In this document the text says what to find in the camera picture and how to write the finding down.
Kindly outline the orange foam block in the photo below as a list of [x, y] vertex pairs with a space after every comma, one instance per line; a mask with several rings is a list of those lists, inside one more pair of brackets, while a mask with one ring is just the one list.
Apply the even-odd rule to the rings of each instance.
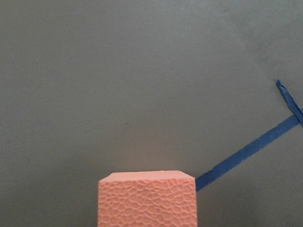
[[179, 170], [120, 172], [98, 183], [99, 227], [196, 227], [194, 177]]

